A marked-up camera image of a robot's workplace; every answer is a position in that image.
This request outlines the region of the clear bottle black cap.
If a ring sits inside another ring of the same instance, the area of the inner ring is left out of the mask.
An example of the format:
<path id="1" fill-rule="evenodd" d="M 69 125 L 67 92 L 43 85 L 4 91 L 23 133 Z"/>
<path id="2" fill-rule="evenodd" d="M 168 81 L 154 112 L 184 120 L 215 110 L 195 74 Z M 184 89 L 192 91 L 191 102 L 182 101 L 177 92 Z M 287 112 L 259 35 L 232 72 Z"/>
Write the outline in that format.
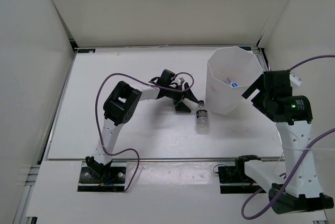
<path id="1" fill-rule="evenodd" d="M 200 100 L 196 107 L 196 131 L 198 134 L 209 133 L 208 110 L 203 100 Z"/>

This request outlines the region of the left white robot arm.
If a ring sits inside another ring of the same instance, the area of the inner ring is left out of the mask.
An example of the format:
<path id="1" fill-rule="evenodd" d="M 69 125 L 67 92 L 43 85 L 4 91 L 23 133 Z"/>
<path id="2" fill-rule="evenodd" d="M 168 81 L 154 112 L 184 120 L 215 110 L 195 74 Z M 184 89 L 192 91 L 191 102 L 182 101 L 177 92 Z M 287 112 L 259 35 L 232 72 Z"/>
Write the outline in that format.
<path id="1" fill-rule="evenodd" d="M 98 182 L 108 180 L 109 167 L 118 135 L 134 115 L 138 103 L 142 100 L 160 99 L 167 97 L 173 100 L 175 111 L 190 113 L 191 110 L 183 103 L 188 99 L 199 104 L 190 86 L 182 78 L 176 81 L 155 77 L 149 81 L 149 86 L 130 86 L 124 81 L 118 82 L 103 104 L 104 125 L 100 131 L 100 141 L 92 156 L 86 157 L 90 175 Z"/>

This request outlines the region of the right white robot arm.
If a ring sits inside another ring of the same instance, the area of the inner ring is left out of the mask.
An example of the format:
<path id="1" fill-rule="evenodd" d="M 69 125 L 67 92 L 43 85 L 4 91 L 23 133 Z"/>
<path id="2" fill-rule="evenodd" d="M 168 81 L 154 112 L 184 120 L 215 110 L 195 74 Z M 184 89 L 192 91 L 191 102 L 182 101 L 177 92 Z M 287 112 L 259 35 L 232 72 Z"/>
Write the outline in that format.
<path id="1" fill-rule="evenodd" d="M 256 155 L 236 159 L 235 176 L 241 182 L 255 181 L 269 197 L 269 203 L 258 214 L 244 216 L 252 220 L 268 209 L 276 214 L 312 212 L 334 207 L 318 181 L 311 147 L 321 138 L 333 133 L 329 130 L 311 139 L 312 110 L 306 96 L 294 96 L 290 72 L 266 71 L 243 93 L 252 98 L 253 106 L 275 123 L 283 148 L 286 178 L 271 171 Z"/>

